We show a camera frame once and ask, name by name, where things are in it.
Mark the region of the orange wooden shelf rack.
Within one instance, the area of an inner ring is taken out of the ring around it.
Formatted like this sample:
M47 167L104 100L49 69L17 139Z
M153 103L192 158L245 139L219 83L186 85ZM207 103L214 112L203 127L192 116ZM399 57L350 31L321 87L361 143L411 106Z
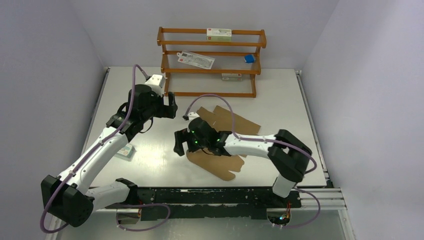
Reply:
M230 30L229 40L208 35L207 28L159 27L156 43L161 47L160 70L165 75L164 92L176 85L173 75L220 75L225 78L248 77L249 92L224 92L204 89L175 91L179 97L217 94L222 97L255 98L256 77L261 74L261 50L267 46L265 30Z

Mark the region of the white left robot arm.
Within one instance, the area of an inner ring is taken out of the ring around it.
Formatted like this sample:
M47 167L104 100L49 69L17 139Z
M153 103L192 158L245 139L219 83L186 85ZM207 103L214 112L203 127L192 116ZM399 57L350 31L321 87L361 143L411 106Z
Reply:
M106 164L125 147L144 124L153 118L173 119L178 106L173 92L168 93L164 104L162 92L154 91L148 84L136 84L123 103L106 123L97 140L70 167L58 174L47 175L41 182L44 210L40 227L44 227L47 214L79 227L98 209L122 204L132 208L139 202L138 186L124 178L113 183L91 188L91 184Z

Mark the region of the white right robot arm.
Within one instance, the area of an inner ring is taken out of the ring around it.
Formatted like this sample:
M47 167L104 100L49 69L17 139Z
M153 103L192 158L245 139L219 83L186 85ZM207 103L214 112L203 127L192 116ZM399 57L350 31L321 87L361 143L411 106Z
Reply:
M310 173L308 165L317 163L311 150L291 132L280 129L274 135L243 135L232 131L217 131L205 120L196 117L186 128L174 133L173 151L179 156L207 149L214 156L246 155L268 159L278 171L270 193L270 202L282 207L292 189Z

